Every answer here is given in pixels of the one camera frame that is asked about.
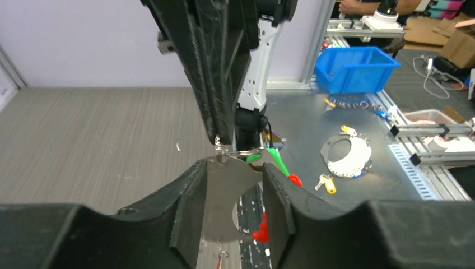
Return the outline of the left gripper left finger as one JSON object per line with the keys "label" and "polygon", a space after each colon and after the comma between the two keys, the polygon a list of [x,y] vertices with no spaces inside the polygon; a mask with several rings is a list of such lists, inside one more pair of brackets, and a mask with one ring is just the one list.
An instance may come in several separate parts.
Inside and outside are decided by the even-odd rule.
{"label": "left gripper left finger", "polygon": [[196,268],[207,162],[113,215],[82,204],[2,204],[2,268]]}

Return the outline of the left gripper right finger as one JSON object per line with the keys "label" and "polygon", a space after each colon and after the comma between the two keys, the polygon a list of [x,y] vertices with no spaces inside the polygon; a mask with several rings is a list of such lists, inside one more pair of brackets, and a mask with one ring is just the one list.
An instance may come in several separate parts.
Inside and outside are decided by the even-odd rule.
{"label": "left gripper right finger", "polygon": [[344,211],[263,166],[273,268],[473,268],[474,203],[366,201]]}

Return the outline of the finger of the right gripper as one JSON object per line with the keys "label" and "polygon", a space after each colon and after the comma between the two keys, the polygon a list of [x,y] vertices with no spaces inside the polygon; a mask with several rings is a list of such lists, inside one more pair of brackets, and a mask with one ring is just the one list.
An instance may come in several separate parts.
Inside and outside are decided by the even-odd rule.
{"label": "finger of the right gripper", "polygon": [[207,1],[206,64],[211,82],[210,143],[233,141],[237,99],[250,64],[250,52],[258,45],[255,1]]}
{"label": "finger of the right gripper", "polygon": [[201,1],[142,1],[150,11],[165,40],[170,42],[190,82],[201,113],[206,136],[212,145],[222,140],[218,121],[222,96],[211,79],[210,55],[199,15]]}

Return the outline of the green tagged key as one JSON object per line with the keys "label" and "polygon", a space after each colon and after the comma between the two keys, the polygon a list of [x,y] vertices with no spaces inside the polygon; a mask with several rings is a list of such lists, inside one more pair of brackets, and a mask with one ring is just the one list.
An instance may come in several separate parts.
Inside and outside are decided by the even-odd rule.
{"label": "green tagged key", "polygon": [[245,158],[247,164],[250,164],[255,168],[262,167],[264,163],[273,164],[286,177],[290,175],[278,150],[272,148],[259,148],[253,149],[250,152],[251,154]]}

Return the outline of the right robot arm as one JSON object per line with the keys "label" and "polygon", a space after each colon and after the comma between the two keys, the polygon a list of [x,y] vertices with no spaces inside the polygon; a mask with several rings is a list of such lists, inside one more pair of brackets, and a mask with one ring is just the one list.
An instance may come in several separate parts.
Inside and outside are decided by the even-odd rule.
{"label": "right robot arm", "polygon": [[296,1],[143,1],[175,53],[213,145],[259,146],[274,46]]}

